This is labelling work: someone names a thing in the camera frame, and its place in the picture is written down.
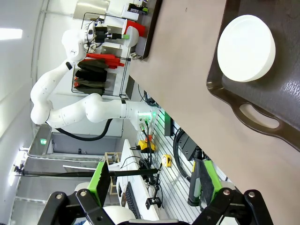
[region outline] dark tray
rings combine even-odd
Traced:
[[[300,151],[300,1],[228,0],[219,38],[228,23],[240,15],[255,15],[270,28],[276,46],[273,66],[258,80],[232,81],[219,67],[217,42],[207,88],[228,103],[247,127],[278,137]],[[243,104],[250,104],[261,114],[276,119],[279,126],[268,128],[252,121],[240,110]]]
[[[143,60],[148,57],[162,1],[149,0],[147,4],[142,4],[149,8],[149,13],[147,15],[139,15],[137,22],[146,27],[146,32],[144,37],[139,37],[136,46],[130,49],[130,55],[133,59]]]

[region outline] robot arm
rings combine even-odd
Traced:
[[[153,107],[144,102],[104,102],[99,94],[94,93],[72,105],[54,110],[52,103],[47,100],[67,71],[86,57],[87,50],[84,45],[91,44],[94,34],[94,23],[91,23],[86,31],[68,30],[64,33],[62,43],[66,49],[67,60],[42,75],[31,90],[34,107],[30,116],[34,123],[47,122],[53,128],[61,128],[79,122],[85,116],[94,123],[113,118],[129,119],[136,130],[140,130],[141,126],[145,127],[144,120],[150,123]]]

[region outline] beige table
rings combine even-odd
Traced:
[[[149,57],[130,75],[241,190],[261,191],[275,224],[300,224],[300,153],[244,126],[206,88],[225,0],[164,0]]]

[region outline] tape measure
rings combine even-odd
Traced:
[[[171,166],[171,156],[170,155],[163,155],[161,157],[161,163],[163,164],[163,166],[165,167],[170,167]]]

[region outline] keyboard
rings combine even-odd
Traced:
[[[129,181],[126,187],[125,196],[126,196],[128,208],[133,212],[136,219],[141,219],[139,208],[137,207],[135,201],[135,195],[133,194],[133,190]]]

